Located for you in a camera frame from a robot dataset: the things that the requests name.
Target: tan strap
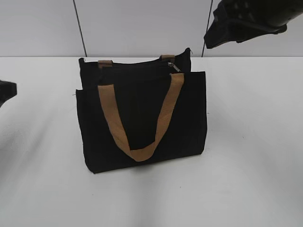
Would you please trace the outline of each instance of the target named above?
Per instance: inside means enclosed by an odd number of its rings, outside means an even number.
[[[99,68],[103,67],[113,67],[113,61],[111,60],[100,60],[98,61]]]
[[[99,98],[109,130],[116,145],[129,157],[137,162],[141,162],[149,159],[154,154],[156,147],[169,127],[171,116],[183,84],[183,73],[171,74],[170,87],[164,98],[157,121],[155,141],[143,149],[137,150],[130,150],[126,132],[118,111],[114,85],[98,86]]]
[[[170,54],[161,55],[161,60],[169,60],[171,63],[175,63],[175,56]]]

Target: white surface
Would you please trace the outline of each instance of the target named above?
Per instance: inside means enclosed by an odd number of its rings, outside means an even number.
[[[76,0],[89,57],[201,56],[210,0]]]
[[[207,73],[203,154],[94,175],[78,59],[0,58],[18,84],[0,109],[0,226],[301,227],[303,58],[192,62]]]
[[[214,0],[213,11],[221,0]],[[303,16],[290,21],[285,33],[264,35],[241,44],[226,43],[214,49],[205,49],[205,57],[244,57],[244,56],[303,56]]]
[[[1,0],[0,56],[84,56],[72,0]]]

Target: white table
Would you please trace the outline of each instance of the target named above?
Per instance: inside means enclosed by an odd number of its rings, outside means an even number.
[[[18,84],[0,109],[0,226],[303,226],[303,58],[192,63],[207,78],[203,154],[94,175],[78,59],[0,58],[0,79]]]

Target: white wall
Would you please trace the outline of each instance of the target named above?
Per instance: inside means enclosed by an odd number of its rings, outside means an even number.
[[[0,56],[82,56],[72,0],[1,0]]]
[[[220,0],[214,0],[213,10]],[[76,0],[88,56],[202,53],[211,0]],[[303,56],[303,16],[286,33],[205,50],[212,56]],[[0,56],[84,56],[72,0],[1,0]]]
[[[210,0],[76,0],[89,56],[200,56]]]

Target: black object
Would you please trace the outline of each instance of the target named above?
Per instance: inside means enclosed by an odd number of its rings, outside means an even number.
[[[87,88],[76,91],[77,113],[85,163],[90,171],[100,173],[202,153],[207,131],[205,72],[190,72],[190,56],[186,56],[186,52],[178,58],[176,56],[175,65],[187,72],[176,73],[161,58],[155,62],[102,69],[96,67],[95,62],[85,63],[80,59],[82,84]],[[114,86],[115,102],[130,150],[136,151],[157,140],[159,116],[174,76],[183,78],[184,82],[169,126],[153,155],[136,161],[117,145],[100,88]]]
[[[222,0],[204,36],[208,49],[223,43],[279,34],[287,23],[303,13],[302,0]]]
[[[17,95],[17,84],[0,80],[0,107]]]

